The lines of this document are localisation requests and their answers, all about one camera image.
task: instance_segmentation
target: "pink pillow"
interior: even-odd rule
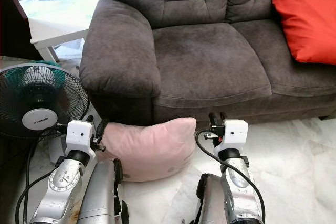
[[[118,158],[124,180],[143,182],[179,172],[195,149],[194,118],[178,118],[149,127],[109,123],[105,128],[105,152],[98,160]]]

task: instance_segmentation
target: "black wire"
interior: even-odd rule
[[[36,146],[39,142],[41,142],[43,140],[42,136],[45,132],[50,131],[50,130],[54,130],[54,127],[50,127],[50,128],[46,128],[44,130],[42,130],[37,137],[37,140],[35,140],[34,142],[32,142],[32,144],[30,145],[30,149],[29,149],[29,154],[28,154],[28,159],[27,159],[27,164],[26,164],[26,184],[25,184],[25,189],[28,188],[29,186],[29,169],[30,169],[30,160],[34,155]],[[27,191],[24,195],[25,200],[24,200],[24,205],[23,205],[23,224],[27,223],[27,208],[28,208],[28,195],[29,192]]]
[[[230,169],[234,170],[236,173],[238,173],[241,177],[244,178],[244,180],[246,180],[250,185],[251,187],[254,189],[254,191],[256,191],[258,197],[259,197],[259,200],[260,200],[260,204],[261,204],[261,218],[263,220],[263,223],[265,224],[265,217],[266,217],[266,213],[265,213],[265,204],[264,204],[264,200],[263,200],[263,197],[260,193],[260,191],[258,190],[258,188],[256,187],[256,185],[244,174],[242,173],[239,169],[237,169],[236,167],[234,167],[233,165],[230,165],[229,163],[227,163],[226,161],[223,161],[223,160],[220,160],[218,157],[216,157],[215,155],[211,154],[210,152],[208,152],[200,143],[199,143],[199,140],[198,140],[198,136],[203,133],[203,132],[209,132],[209,131],[199,131],[197,132],[196,136],[195,136],[195,140],[196,140],[196,144],[197,146],[205,153],[207,154],[208,156],[212,157],[214,160],[220,162],[222,165],[224,166],[227,166],[229,167]]]
[[[50,176],[50,174],[52,174],[52,172],[55,169],[53,169],[51,172],[47,173],[46,175],[43,175],[42,177],[39,177],[37,180],[35,180],[34,182],[32,182],[20,195],[19,200],[17,201],[16,204],[16,208],[15,208],[15,224],[20,224],[19,222],[19,212],[20,212],[20,205],[21,202],[24,198],[24,196],[26,195],[26,193],[29,191],[29,189],[31,189],[36,183],[40,182],[41,180],[45,179],[46,177]]]

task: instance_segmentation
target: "sofa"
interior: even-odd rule
[[[336,66],[293,60],[272,0],[100,0],[79,73],[100,116],[125,124],[336,111]]]

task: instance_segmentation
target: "floor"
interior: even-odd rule
[[[83,40],[76,40],[56,48],[62,67],[76,76],[82,47]],[[20,61],[0,58],[0,68],[16,63]],[[89,114],[96,115],[94,108],[90,108]],[[203,143],[212,149],[210,142]],[[27,143],[0,141],[0,144],[0,220],[12,224],[16,200],[23,188]],[[31,180],[52,169],[48,152],[47,144],[38,146],[31,164]],[[244,155],[249,157],[250,169],[266,204],[266,223],[335,223],[336,119],[311,118],[251,125]],[[189,223],[194,218],[195,192],[201,173],[219,175],[219,164],[196,148],[190,166],[172,177],[124,183],[130,224],[179,224],[182,219]],[[45,189],[43,182],[32,188],[28,219]],[[82,194],[83,190],[77,199],[77,209]]]

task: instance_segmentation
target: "electric fan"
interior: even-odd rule
[[[89,98],[78,78],[43,63],[0,70],[0,135],[34,139],[57,123],[81,120]]]

